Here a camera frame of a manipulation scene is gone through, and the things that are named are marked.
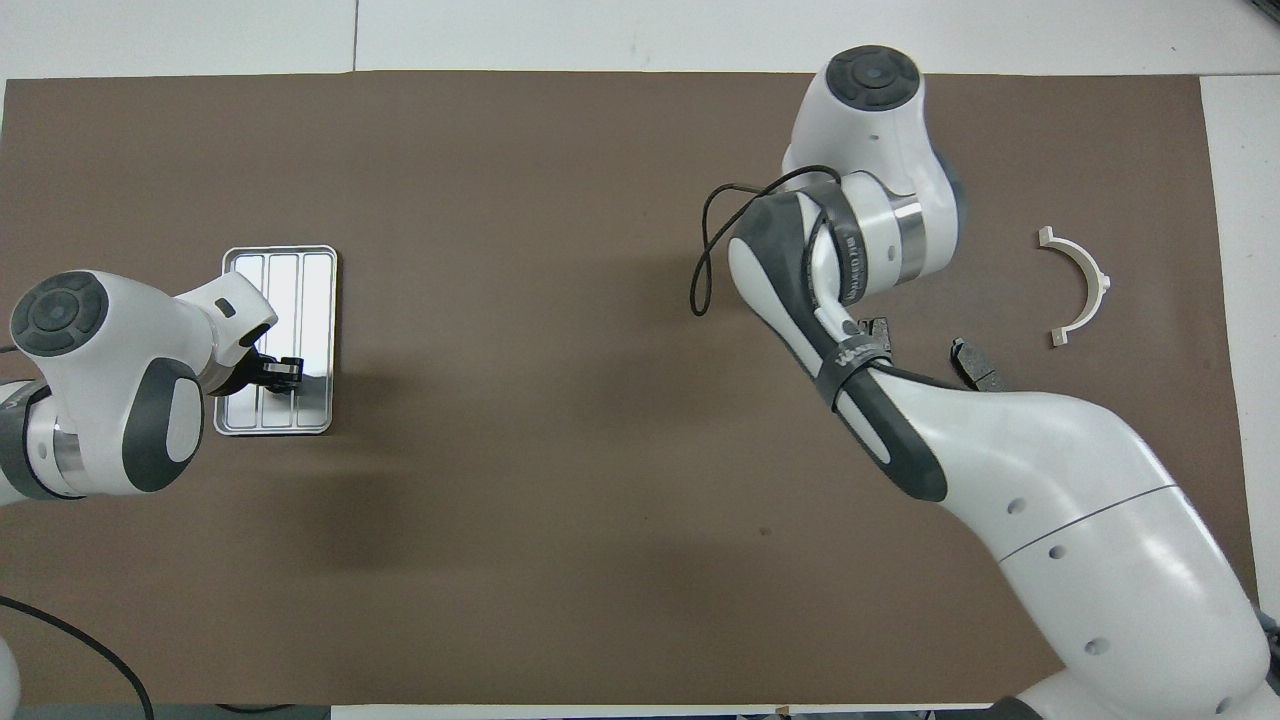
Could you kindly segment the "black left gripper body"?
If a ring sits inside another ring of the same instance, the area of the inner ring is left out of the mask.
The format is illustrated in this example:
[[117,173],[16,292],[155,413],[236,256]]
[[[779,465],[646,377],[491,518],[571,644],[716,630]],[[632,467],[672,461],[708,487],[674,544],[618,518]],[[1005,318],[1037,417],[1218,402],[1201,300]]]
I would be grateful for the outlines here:
[[274,379],[268,365],[275,361],[274,356],[261,354],[256,347],[248,347],[241,360],[232,368],[228,378],[212,389],[212,397],[230,396],[250,386],[269,387]]

